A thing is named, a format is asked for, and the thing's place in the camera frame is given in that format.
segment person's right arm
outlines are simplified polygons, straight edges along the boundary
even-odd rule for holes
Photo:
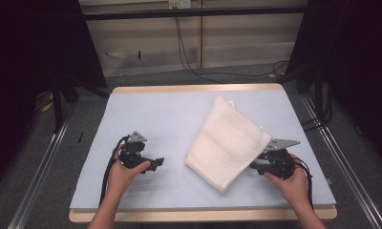
[[[283,197],[295,212],[303,228],[326,228],[317,217],[308,200],[307,176],[302,168],[296,166],[294,174],[285,180],[265,173],[265,177],[280,189]]]

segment electrical outlet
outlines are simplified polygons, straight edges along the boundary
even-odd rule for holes
[[[180,9],[191,9],[191,0],[180,0]]]
[[[168,9],[179,9],[180,8],[180,0],[169,0],[168,1]]]

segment cream towel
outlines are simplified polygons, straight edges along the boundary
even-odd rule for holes
[[[185,164],[224,193],[271,139],[271,135],[237,112],[233,102],[218,96]]]

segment forearm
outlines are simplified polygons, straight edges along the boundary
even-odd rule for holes
[[[113,228],[120,196],[106,195],[88,228]]]
[[[312,207],[308,202],[302,202],[298,204],[291,204],[298,220],[304,229],[316,228],[323,229],[327,228],[325,224],[318,218],[316,213],[313,211]]]

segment person's left hand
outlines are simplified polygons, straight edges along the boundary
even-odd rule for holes
[[[118,158],[117,152],[122,148],[123,145],[118,147],[114,156],[115,159]],[[106,195],[114,195],[115,197],[120,198],[126,189],[132,184],[135,176],[145,171],[149,166],[150,161],[145,161],[133,169],[128,169],[120,163],[119,159],[117,159],[111,167],[110,175],[108,176],[108,188]]]

